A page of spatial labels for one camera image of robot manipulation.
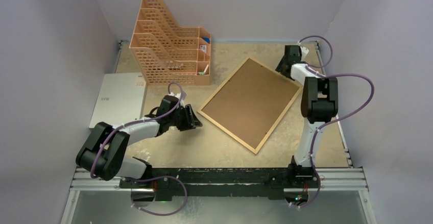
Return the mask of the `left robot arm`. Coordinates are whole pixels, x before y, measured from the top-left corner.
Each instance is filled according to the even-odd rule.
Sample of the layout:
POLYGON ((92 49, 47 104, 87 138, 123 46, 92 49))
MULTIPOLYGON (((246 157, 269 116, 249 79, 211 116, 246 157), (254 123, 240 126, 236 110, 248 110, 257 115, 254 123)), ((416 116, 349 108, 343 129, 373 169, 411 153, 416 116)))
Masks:
POLYGON ((140 120, 113 126, 97 123, 76 156, 76 165, 90 172, 91 178, 109 181, 114 177, 132 178, 140 188, 152 182, 151 165, 138 158, 126 158, 129 145, 156 138, 171 127, 178 131, 202 127, 190 104, 182 96, 165 95, 158 107, 140 120))

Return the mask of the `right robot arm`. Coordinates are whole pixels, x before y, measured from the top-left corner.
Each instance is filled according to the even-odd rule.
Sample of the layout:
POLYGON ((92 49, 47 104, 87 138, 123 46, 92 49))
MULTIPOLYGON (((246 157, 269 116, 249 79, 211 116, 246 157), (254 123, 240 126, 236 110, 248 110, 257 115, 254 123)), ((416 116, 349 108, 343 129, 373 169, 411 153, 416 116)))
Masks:
POLYGON ((322 126, 331 122, 338 113, 338 80, 327 78, 308 69, 302 60, 308 49, 299 45, 286 45, 276 71, 303 86, 300 111, 304 127, 297 151, 288 165, 286 179, 294 187, 314 179, 315 159, 323 134, 322 126))

